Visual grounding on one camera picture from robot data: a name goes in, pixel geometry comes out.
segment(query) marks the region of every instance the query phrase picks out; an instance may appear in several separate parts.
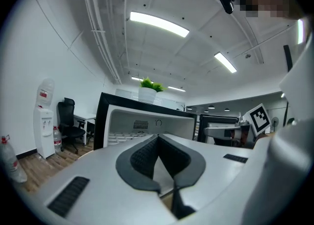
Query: rectangular ceiling light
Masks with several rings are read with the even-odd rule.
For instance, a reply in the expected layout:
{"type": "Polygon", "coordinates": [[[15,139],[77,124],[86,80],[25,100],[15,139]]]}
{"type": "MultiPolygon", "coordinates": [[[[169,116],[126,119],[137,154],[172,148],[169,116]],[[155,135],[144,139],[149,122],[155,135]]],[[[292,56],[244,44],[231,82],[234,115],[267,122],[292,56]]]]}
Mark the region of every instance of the rectangular ceiling light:
{"type": "Polygon", "coordinates": [[[215,54],[214,57],[217,58],[218,61],[220,61],[223,65],[225,65],[231,73],[236,72],[236,69],[233,67],[233,65],[220,52],[215,54]]]}
{"type": "Polygon", "coordinates": [[[141,82],[143,81],[143,79],[141,79],[141,78],[136,78],[136,77],[132,77],[132,79],[133,79],[133,80],[137,80],[137,81],[141,81],[141,82]]]}
{"type": "Polygon", "coordinates": [[[183,91],[183,92],[185,92],[185,90],[184,90],[184,89],[178,89],[178,88],[174,88],[174,87],[171,87],[171,86],[168,86],[168,88],[169,88],[169,89],[175,89],[175,90],[179,90],[179,91],[183,91]]]}
{"type": "Polygon", "coordinates": [[[301,19],[298,20],[298,44],[303,42],[303,21],[301,19]]]}
{"type": "Polygon", "coordinates": [[[187,29],[182,28],[179,25],[176,25],[172,22],[166,21],[164,19],[152,16],[152,15],[131,12],[130,20],[135,21],[135,22],[140,22],[140,23],[146,23],[146,24],[153,25],[159,28],[163,28],[165,30],[173,32],[174,34],[178,34],[182,37],[186,37],[187,34],[189,34],[190,32],[187,29]]]}

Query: potted plant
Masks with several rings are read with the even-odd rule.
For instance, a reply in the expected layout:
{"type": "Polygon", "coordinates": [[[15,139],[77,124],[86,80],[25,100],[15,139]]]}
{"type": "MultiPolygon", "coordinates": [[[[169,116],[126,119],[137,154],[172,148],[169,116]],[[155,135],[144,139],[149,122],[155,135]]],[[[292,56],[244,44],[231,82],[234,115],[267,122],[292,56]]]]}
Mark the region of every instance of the potted plant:
{"type": "Polygon", "coordinates": [[[157,92],[164,91],[165,88],[159,83],[153,83],[149,78],[143,79],[138,89],[138,101],[153,104],[157,92]]]}

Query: green plant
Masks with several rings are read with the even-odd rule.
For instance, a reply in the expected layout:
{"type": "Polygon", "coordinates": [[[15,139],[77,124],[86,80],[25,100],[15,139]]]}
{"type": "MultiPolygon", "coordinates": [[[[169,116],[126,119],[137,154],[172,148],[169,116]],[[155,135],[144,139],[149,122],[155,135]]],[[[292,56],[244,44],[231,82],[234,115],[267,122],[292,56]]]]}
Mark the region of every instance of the green plant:
{"type": "Polygon", "coordinates": [[[140,87],[154,89],[157,92],[161,92],[161,91],[164,91],[166,89],[166,88],[162,87],[162,84],[152,83],[149,78],[143,79],[143,81],[140,83],[140,87]]]}

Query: baseboard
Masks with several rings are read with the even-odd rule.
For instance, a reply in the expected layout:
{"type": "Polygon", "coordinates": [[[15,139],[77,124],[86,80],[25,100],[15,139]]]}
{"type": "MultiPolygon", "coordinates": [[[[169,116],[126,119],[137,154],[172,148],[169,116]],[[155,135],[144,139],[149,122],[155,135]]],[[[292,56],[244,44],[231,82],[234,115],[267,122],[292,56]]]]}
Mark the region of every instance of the baseboard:
{"type": "Polygon", "coordinates": [[[17,157],[18,160],[20,160],[20,159],[25,158],[25,157],[27,157],[29,155],[32,155],[32,154],[34,154],[36,152],[37,152],[37,149],[34,149],[34,150],[31,150],[31,151],[24,152],[24,153],[21,153],[19,155],[16,155],[16,157],[17,157]]]}

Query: white desk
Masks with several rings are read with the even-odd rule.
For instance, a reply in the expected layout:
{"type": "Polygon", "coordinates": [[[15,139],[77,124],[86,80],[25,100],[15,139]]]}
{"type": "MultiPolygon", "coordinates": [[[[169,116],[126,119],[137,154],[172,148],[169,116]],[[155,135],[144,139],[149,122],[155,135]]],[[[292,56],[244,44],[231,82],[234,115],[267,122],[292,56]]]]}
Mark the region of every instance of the white desk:
{"type": "Polygon", "coordinates": [[[77,117],[77,118],[85,121],[85,124],[84,124],[85,134],[83,136],[83,146],[85,146],[86,145],[86,135],[87,135],[87,122],[95,123],[94,119],[96,118],[96,114],[74,112],[74,117],[77,117]]]}

